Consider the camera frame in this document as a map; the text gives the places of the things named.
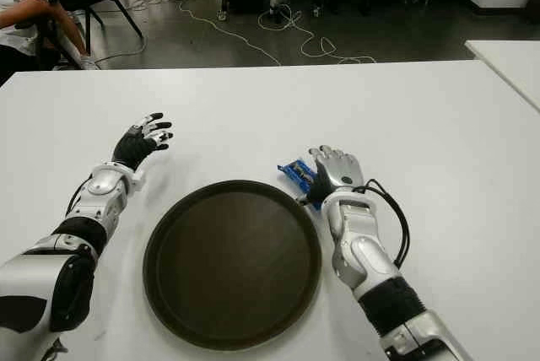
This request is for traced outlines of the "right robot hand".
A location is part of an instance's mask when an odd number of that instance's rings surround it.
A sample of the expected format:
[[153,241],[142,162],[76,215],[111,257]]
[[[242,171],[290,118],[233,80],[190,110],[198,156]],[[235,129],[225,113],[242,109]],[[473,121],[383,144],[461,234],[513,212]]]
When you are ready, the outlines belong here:
[[310,190],[300,199],[302,204],[320,204],[335,191],[352,191],[365,183],[354,155],[327,145],[308,152],[316,164],[316,175]]

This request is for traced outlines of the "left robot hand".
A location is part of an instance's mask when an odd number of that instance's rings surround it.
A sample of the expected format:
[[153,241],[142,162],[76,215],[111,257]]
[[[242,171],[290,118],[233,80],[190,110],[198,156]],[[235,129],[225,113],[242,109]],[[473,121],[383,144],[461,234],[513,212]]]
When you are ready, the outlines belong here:
[[172,123],[163,113],[152,113],[132,124],[116,144],[111,161],[135,171],[153,152],[169,148]]

